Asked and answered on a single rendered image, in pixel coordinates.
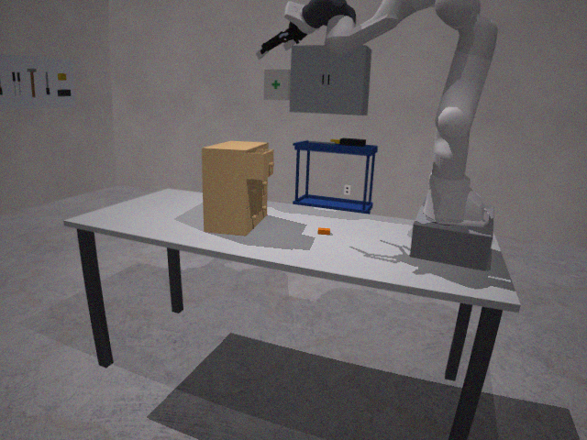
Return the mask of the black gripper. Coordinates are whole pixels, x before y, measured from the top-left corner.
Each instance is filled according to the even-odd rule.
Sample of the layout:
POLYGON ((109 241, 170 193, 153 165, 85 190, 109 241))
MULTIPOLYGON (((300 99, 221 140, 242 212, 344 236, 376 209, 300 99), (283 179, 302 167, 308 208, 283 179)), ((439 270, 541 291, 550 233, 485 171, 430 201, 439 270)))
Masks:
MULTIPOLYGON (((286 29, 287 30, 287 29, 286 29)), ((262 48, 256 53, 258 59, 260 60, 264 55, 266 55, 269 50, 275 48, 276 46, 283 44, 285 50, 288 50, 292 47, 295 43, 298 44, 299 40, 302 40, 307 34, 302 32, 294 23, 289 23, 289 28, 287 31, 280 32, 275 37, 268 40, 266 43, 263 43, 261 46, 262 48), (284 40, 286 39, 286 40, 284 40), (280 43, 279 43, 280 42, 280 43), (286 43, 285 43, 286 42, 286 43), (266 52, 264 52, 266 51, 266 52)))

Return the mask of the small tan wooden chest of drawers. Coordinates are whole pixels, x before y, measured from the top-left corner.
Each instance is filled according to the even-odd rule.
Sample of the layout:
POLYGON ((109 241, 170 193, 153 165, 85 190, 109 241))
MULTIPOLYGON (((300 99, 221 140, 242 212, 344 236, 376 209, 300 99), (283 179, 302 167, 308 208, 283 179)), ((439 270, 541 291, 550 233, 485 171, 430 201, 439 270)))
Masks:
MULTIPOLYGON (((264 145, 263 145, 264 144, 264 145)), ((246 236, 247 151, 267 142, 228 141, 202 148, 204 232, 246 236), (237 150, 235 150, 237 149, 237 150)))

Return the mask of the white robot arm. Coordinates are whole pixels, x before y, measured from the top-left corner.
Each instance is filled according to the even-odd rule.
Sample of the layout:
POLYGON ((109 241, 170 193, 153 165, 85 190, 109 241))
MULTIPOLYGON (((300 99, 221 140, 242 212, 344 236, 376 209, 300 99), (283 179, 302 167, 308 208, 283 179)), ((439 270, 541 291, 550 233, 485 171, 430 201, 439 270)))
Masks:
POLYGON ((479 15, 480 4, 480 0, 382 0, 375 16, 357 27, 355 10, 346 0, 311 0, 308 5, 290 1, 285 7, 284 17, 305 34, 327 26, 325 47, 340 57, 428 7, 434 7, 445 24, 458 30, 460 38, 437 110, 439 131, 436 128, 423 211, 438 224, 486 226, 489 223, 482 198, 470 188, 471 179, 465 175, 469 128, 493 60, 498 31, 491 19, 479 15))

